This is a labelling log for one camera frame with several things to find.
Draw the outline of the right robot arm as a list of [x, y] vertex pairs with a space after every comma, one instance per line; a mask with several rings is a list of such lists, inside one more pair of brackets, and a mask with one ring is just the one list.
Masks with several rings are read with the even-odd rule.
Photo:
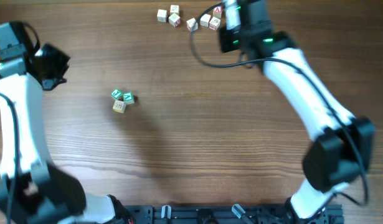
[[375, 127], [327, 90], [286, 32], [273, 30], [265, 1], [223, 1], [223, 52], [241, 50], [285, 95], [311, 139], [299, 190], [290, 198], [295, 220], [315, 218], [357, 178], [367, 179]]

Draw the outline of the green J letter block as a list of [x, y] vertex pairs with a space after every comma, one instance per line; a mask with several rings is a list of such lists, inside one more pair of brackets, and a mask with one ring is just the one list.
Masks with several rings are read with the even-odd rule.
[[111, 93], [111, 97], [114, 99], [114, 100], [119, 100], [119, 101], [122, 101], [123, 100], [123, 92], [120, 91], [119, 89], [114, 89]]

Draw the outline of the green V letter block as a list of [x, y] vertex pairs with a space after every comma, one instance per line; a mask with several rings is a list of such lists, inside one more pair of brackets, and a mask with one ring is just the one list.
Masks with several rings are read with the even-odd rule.
[[123, 93], [123, 101], [127, 105], [131, 105], [135, 103], [135, 97], [131, 91]]

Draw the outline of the yellow picture block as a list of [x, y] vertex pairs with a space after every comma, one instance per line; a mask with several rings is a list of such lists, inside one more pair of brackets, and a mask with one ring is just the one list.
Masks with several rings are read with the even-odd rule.
[[118, 113], [124, 113], [126, 108], [126, 103], [124, 101], [115, 100], [113, 104], [113, 111], [116, 111]]

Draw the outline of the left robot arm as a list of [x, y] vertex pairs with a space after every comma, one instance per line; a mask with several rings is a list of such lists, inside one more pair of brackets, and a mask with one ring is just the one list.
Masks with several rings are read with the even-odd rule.
[[0, 211], [8, 223], [134, 223], [118, 199], [85, 193], [50, 156], [42, 99], [65, 83], [69, 59], [30, 24], [0, 24]]

